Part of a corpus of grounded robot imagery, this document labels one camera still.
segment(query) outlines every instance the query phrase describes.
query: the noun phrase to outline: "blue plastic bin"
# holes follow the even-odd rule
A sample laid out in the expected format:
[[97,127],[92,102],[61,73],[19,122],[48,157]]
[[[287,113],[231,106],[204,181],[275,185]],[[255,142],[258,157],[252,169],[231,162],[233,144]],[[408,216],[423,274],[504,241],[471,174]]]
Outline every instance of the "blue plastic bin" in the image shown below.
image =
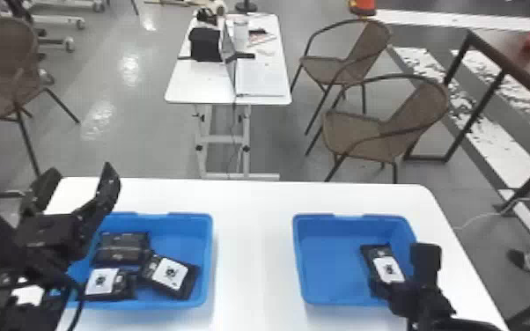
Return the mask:
[[409,247],[416,238],[403,217],[296,215],[293,231],[302,298],[309,304],[386,305],[370,293],[361,245],[390,244],[403,273],[413,275]]
[[[86,308],[94,309],[176,309],[203,304],[208,295],[211,270],[212,220],[206,214],[144,215],[113,213],[105,217],[95,234],[91,250],[82,260],[74,263],[68,274],[79,283],[85,283],[93,267],[91,260],[99,242],[100,232],[148,232],[151,247],[157,254],[195,264],[200,273],[188,300],[170,298],[156,289],[138,283],[137,298],[116,302],[86,302]],[[75,306],[72,296],[69,306]]]

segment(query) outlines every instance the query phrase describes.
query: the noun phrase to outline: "white label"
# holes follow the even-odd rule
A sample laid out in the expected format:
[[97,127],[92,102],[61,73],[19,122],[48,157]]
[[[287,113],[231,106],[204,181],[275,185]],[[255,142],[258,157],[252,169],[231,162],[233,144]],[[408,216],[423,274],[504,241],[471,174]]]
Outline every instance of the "white label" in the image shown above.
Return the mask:
[[405,276],[402,274],[399,264],[392,256],[378,257],[373,260],[380,279],[384,283],[404,282]]
[[178,291],[188,271],[184,265],[164,258],[152,275],[152,280]]
[[91,277],[86,284],[86,295],[109,294],[113,291],[113,283],[119,269],[100,268],[91,273]]
[[13,297],[17,297],[17,305],[32,304],[35,306],[41,304],[43,294],[45,294],[45,291],[37,285],[21,287],[20,289],[12,290],[11,293]]

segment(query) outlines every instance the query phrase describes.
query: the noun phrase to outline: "wicker chair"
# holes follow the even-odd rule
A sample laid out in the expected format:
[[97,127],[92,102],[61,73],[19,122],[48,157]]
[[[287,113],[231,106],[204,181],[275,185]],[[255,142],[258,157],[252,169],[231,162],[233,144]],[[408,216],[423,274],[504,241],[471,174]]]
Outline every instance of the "wicker chair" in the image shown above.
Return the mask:
[[0,17],[0,121],[18,124],[35,174],[39,176],[39,165],[23,121],[23,115],[33,116],[25,110],[25,104],[45,91],[74,122],[80,121],[51,90],[41,85],[37,49],[37,36],[28,23]]
[[[339,59],[335,57],[308,55],[314,37],[338,26],[345,26],[347,24],[360,24],[364,27],[364,30],[357,38],[356,44],[353,45],[353,48],[346,58]],[[310,78],[312,78],[323,91],[319,105],[316,107],[316,110],[314,110],[310,122],[308,122],[305,135],[308,135],[310,128],[313,126],[314,120],[316,120],[316,117],[333,86],[358,85],[358,83],[362,82],[365,79],[365,75],[368,74],[368,71],[370,71],[370,68],[376,62],[376,59],[378,59],[380,53],[382,53],[388,45],[390,37],[390,30],[388,30],[384,24],[373,19],[360,18],[337,22],[313,33],[306,43],[306,49],[304,55],[300,58],[300,65],[296,71],[296,76],[294,76],[294,79],[291,82],[291,91],[293,91],[294,86],[298,81],[298,76],[300,75],[302,68],[304,68],[308,76],[310,76]],[[365,87],[364,85],[361,86],[362,110],[365,113]]]
[[[350,87],[388,79],[410,79],[418,85],[387,121],[336,110],[339,98]],[[330,181],[341,163],[349,157],[379,161],[382,168],[385,163],[390,163],[393,166],[393,183],[396,183],[398,170],[395,159],[411,152],[421,135],[444,116],[448,102],[448,93],[442,84],[417,75],[390,74],[344,86],[332,108],[323,115],[322,125],[308,146],[306,155],[322,133],[325,145],[335,160],[325,181]]]

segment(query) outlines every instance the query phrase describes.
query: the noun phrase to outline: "chair backrest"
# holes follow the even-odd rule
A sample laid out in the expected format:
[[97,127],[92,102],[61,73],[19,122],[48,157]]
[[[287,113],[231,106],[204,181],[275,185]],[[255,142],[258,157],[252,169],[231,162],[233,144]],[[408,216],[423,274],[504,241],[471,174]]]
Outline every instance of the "chair backrest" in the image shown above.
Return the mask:
[[364,30],[356,40],[345,61],[352,61],[366,57],[349,67],[351,76],[364,79],[380,53],[388,46],[391,32],[383,23],[374,19],[362,20]]
[[12,77],[23,68],[23,77],[38,77],[37,36],[18,18],[0,17],[0,76]]
[[421,129],[386,138],[386,142],[390,146],[390,153],[394,157],[405,152],[431,125],[439,121],[448,110],[448,92],[442,84],[413,75],[410,75],[409,79],[416,79],[420,84],[388,121],[381,124],[380,133],[386,134],[410,128]]

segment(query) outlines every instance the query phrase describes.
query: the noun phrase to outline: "laptop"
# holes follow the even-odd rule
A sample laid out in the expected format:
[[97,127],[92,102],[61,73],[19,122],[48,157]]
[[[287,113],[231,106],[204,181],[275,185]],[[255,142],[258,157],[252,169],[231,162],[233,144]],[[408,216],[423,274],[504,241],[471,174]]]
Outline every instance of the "laptop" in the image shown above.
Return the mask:
[[243,58],[236,51],[228,29],[223,29],[220,55],[226,65],[232,88],[237,97],[282,97],[285,95],[283,71],[274,68],[266,56]]

